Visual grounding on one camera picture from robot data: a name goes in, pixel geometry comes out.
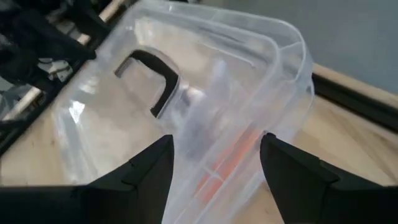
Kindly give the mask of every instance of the black handle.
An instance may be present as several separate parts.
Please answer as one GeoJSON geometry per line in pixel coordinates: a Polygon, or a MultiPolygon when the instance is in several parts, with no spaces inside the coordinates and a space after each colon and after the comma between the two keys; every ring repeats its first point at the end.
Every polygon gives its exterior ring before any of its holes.
{"type": "Polygon", "coordinates": [[[123,68],[124,64],[129,58],[141,61],[149,69],[153,70],[159,75],[162,75],[166,79],[166,86],[162,95],[160,96],[157,103],[150,109],[152,115],[157,118],[159,113],[162,111],[162,108],[167,104],[167,101],[174,93],[174,89],[178,83],[178,75],[157,56],[146,52],[145,50],[135,50],[124,60],[121,66],[116,70],[115,74],[117,76],[120,69],[123,68]]]}

